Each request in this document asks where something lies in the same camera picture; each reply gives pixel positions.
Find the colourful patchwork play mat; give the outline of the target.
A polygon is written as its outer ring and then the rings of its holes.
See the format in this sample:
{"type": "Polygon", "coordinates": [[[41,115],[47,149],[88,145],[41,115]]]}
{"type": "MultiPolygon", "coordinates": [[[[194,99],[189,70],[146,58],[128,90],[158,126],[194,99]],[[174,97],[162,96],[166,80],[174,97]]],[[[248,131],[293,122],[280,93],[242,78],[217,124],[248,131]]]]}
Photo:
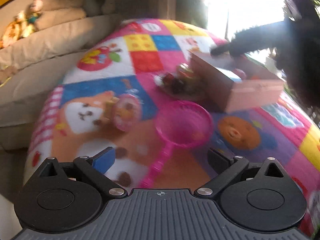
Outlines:
{"type": "MultiPolygon", "coordinates": [[[[147,175],[164,141],[154,119],[176,101],[154,82],[154,76],[175,72],[192,52],[207,53],[218,39],[196,26],[172,21],[133,20],[86,52],[46,100],[31,138],[25,179],[47,157],[72,161],[114,147],[116,159],[108,178],[131,190],[147,175]],[[104,118],[106,101],[122,94],[136,96],[142,118],[123,132],[104,118]]],[[[319,128],[282,91],[270,105],[222,113],[211,100],[196,101],[212,116],[210,140],[199,148],[176,148],[155,180],[154,187],[196,189],[214,171],[207,150],[217,148],[252,162],[275,157],[302,189],[307,212],[301,230],[319,231],[319,128]]]]}

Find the beige sofa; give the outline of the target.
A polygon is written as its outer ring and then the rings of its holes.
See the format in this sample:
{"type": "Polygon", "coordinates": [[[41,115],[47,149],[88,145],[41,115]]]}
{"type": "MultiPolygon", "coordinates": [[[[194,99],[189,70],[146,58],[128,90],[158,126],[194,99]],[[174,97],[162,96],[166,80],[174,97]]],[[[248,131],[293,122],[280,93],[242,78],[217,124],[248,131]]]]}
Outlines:
{"type": "Polygon", "coordinates": [[[29,146],[48,94],[87,50],[119,24],[118,14],[87,17],[38,31],[1,49],[1,68],[17,69],[1,86],[1,148],[29,146]]]}

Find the pink cardboard box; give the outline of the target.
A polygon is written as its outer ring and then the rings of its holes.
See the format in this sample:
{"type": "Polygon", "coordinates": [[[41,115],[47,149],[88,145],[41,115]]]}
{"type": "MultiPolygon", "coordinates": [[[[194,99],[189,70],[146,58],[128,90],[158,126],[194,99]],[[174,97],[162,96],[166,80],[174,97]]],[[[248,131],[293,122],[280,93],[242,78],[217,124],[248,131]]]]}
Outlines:
{"type": "Polygon", "coordinates": [[[203,81],[208,98],[225,113],[276,103],[283,91],[284,81],[244,56],[194,52],[189,66],[203,81]]]}

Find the yellow plush doll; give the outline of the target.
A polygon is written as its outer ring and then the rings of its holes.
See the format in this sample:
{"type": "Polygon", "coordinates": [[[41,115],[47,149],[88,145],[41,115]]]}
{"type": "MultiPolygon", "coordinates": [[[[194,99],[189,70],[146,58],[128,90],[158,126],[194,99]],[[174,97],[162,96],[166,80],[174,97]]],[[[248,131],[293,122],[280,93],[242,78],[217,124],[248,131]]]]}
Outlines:
{"type": "Polygon", "coordinates": [[[36,32],[35,23],[42,15],[42,8],[42,0],[33,0],[26,10],[20,11],[1,36],[1,49],[36,32]]]}

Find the beige pillow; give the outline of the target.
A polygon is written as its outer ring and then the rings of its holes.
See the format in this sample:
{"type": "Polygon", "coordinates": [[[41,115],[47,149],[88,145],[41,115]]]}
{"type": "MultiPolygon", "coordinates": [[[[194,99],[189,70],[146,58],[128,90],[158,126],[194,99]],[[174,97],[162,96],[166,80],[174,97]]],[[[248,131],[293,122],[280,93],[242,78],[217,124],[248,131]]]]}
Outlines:
{"type": "Polygon", "coordinates": [[[35,21],[37,30],[43,30],[55,25],[80,20],[86,17],[82,8],[65,8],[54,11],[44,11],[35,21]]]}

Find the pink round toy clock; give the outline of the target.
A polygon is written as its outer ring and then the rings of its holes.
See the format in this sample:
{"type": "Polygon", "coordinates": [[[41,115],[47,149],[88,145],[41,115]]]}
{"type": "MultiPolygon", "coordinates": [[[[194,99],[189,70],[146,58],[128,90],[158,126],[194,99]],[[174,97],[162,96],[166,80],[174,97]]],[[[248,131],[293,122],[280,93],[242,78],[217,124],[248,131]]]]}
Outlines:
{"type": "Polygon", "coordinates": [[[132,94],[113,96],[105,103],[104,118],[118,130],[128,132],[142,118],[140,100],[132,94]]]}

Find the grey plush toys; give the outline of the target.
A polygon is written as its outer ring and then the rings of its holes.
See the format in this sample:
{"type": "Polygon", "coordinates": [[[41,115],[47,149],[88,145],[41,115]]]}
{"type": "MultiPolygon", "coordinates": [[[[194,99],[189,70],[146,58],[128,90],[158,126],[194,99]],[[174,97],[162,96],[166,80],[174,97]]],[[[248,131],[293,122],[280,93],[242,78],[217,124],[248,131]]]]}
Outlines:
{"type": "Polygon", "coordinates": [[[110,15],[116,12],[116,0],[84,0],[82,7],[87,17],[110,15]]]}

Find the pink toy net basket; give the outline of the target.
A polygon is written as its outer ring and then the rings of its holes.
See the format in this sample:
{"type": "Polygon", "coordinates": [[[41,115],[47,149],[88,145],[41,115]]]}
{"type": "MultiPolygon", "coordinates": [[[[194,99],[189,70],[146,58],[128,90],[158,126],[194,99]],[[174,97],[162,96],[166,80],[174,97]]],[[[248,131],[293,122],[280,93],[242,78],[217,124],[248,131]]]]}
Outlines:
{"type": "Polygon", "coordinates": [[[202,106],[185,100],[173,101],[162,107],[155,118],[155,129],[164,146],[149,167],[139,188],[150,188],[171,158],[175,148],[195,148],[212,135],[213,119],[202,106]]]}

